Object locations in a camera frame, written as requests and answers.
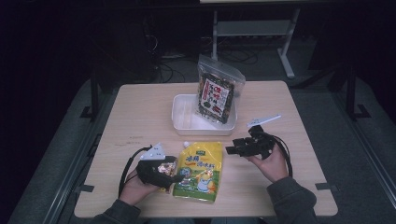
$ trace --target hand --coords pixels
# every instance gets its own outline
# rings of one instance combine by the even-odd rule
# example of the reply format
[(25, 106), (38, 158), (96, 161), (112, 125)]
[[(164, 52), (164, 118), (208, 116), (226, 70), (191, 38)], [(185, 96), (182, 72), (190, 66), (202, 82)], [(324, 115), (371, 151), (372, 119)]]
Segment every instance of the hand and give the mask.
[(274, 145), (273, 152), (265, 160), (261, 160), (255, 156), (246, 157), (246, 159), (253, 162), (262, 174), (273, 183), (289, 175), (285, 159), (277, 144)]
[(126, 179), (127, 182), (122, 189), (120, 200), (129, 205), (140, 203), (146, 196), (160, 188), (151, 184), (143, 184), (136, 170), (129, 173)]

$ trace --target yellow snack bag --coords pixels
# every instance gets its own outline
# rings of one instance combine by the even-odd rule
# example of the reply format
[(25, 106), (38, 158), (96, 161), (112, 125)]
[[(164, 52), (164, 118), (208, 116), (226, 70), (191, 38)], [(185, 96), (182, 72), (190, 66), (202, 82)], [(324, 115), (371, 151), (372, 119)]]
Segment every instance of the yellow snack bag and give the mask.
[(178, 158), (177, 173), (185, 177), (175, 184), (173, 195), (214, 202), (219, 190), (221, 164), (221, 142), (189, 145)]

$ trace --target person's right hand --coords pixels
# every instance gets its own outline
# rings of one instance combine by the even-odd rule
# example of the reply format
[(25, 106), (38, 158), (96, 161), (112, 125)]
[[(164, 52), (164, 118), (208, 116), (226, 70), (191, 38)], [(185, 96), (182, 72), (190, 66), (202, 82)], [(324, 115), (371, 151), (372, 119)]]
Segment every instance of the person's right hand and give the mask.
[(274, 145), (273, 152), (265, 160), (261, 160), (255, 156), (246, 157), (246, 159), (253, 162), (262, 174), (273, 183), (289, 176), (285, 159), (277, 144)]

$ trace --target black tape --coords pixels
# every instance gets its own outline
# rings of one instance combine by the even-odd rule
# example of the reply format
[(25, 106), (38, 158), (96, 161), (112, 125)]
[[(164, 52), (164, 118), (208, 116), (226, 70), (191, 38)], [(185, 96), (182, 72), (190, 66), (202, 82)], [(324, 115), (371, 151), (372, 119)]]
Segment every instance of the black tape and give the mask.
[(332, 192), (336, 192), (339, 190), (335, 185), (330, 185), (328, 183), (318, 183), (315, 184), (315, 186), (317, 187), (317, 190), (329, 189)]
[(82, 192), (82, 191), (85, 191), (85, 192), (93, 192), (93, 189), (94, 189), (94, 188), (95, 188), (95, 187), (94, 187), (94, 186), (91, 186), (91, 185), (81, 185), (80, 187), (76, 188), (75, 192), (76, 192), (76, 193), (80, 193), (80, 192)]

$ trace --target snack bag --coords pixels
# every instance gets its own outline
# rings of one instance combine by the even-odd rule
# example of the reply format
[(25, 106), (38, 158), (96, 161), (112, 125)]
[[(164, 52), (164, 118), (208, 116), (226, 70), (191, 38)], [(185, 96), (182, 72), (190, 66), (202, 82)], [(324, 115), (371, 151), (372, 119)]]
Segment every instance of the snack bag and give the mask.
[(219, 190), (221, 165), (221, 142), (189, 145), (178, 159), (177, 174), (185, 177), (175, 184), (173, 195), (213, 203)]
[(226, 124), (232, 105), (237, 108), (245, 76), (236, 68), (204, 55), (199, 57), (198, 75), (197, 112), (212, 124)]

